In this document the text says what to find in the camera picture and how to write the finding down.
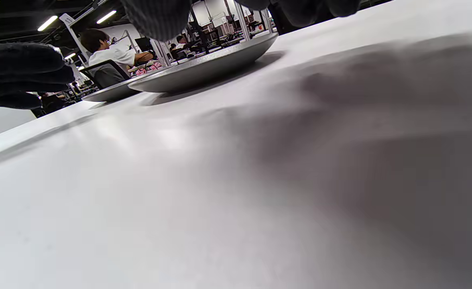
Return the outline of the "person's right hand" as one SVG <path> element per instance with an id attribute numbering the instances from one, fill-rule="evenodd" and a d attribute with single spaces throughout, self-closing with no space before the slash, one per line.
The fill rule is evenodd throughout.
<path id="1" fill-rule="evenodd" d="M 251 10 L 278 4 L 295 27 L 314 24 L 324 12 L 336 18 L 357 13 L 358 0 L 240 0 Z M 178 35 L 189 19 L 190 0 L 123 0 L 138 32 L 159 41 Z M 33 110 L 42 103 L 37 93 L 55 93 L 74 82 L 73 68 L 54 47 L 38 43 L 0 43 L 0 107 Z"/>

